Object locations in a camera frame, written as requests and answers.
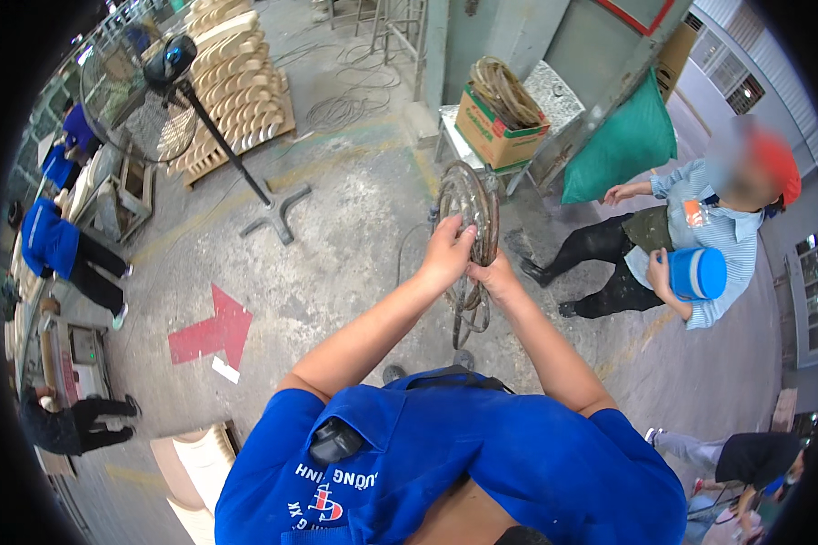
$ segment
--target painted floor arrow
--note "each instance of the painted floor arrow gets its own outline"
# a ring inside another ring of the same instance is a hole
[[[224,350],[228,365],[239,371],[252,315],[215,284],[212,284],[212,303],[214,317],[171,333],[167,338],[173,365]]]

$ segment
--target hand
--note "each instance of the hand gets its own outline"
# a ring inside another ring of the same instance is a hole
[[[603,198],[603,202],[611,207],[614,207],[624,199],[630,199],[637,194],[638,184],[618,184],[614,188],[610,188]]]
[[[666,248],[656,249],[648,255],[648,272],[645,273],[645,278],[652,285],[654,293],[664,302],[673,295],[673,289],[670,288],[670,264],[666,260]]]
[[[469,250],[479,228],[470,225],[457,237],[461,224],[460,214],[447,217],[437,225],[436,231],[427,243],[427,255],[416,273],[427,286],[439,293],[445,292],[464,274],[469,263]]]
[[[488,267],[470,262],[467,266],[467,276],[475,282],[481,282],[488,290],[491,301],[501,309],[514,294],[524,292],[524,287],[515,276],[509,259],[500,248],[497,249],[494,262]]]

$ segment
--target stack of wooden pieces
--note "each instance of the stack of wooden pieces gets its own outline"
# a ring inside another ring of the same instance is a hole
[[[185,25],[197,45],[191,81],[235,153],[294,130],[288,81],[273,67],[269,44],[249,0],[196,0]],[[227,160],[199,123],[191,147],[167,173],[184,171],[184,184],[190,187]]]

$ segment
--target blue shirt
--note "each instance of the blue shirt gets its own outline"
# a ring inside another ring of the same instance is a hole
[[[737,212],[730,208],[709,208],[709,224],[691,228],[685,219],[684,202],[704,201],[715,194],[712,185],[717,174],[707,169],[705,159],[689,162],[668,176],[652,176],[652,193],[666,199],[668,230],[673,248],[718,248],[728,265],[728,279],[724,293],[717,299],[692,302],[693,312],[687,329],[709,327],[730,308],[730,305],[748,288],[757,259],[757,229],[763,222],[763,212]],[[624,256],[633,276],[648,289],[648,254],[635,246]]]
[[[620,411],[586,419],[541,395],[405,390],[413,378],[346,388],[327,405],[274,395],[221,490],[216,543],[401,543],[463,474],[555,543],[681,542],[678,478]],[[319,466],[309,444],[330,416],[366,442]]]
[[[70,278],[78,245],[78,228],[61,219],[54,202],[36,199],[22,220],[22,257],[30,270],[39,277],[48,266]]]
[[[67,133],[67,148],[78,145],[83,150],[88,146],[88,140],[94,138],[94,133],[85,120],[85,111],[81,104],[76,104],[67,118],[64,119],[64,130]]]
[[[70,175],[70,170],[76,161],[64,158],[66,152],[64,144],[58,144],[51,148],[49,154],[43,161],[43,175],[51,180],[59,189],[63,189]]]

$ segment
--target blue container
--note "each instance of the blue container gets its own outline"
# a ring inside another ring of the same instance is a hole
[[[728,265],[717,248],[682,248],[667,254],[670,287],[680,301],[717,299],[728,281]]]

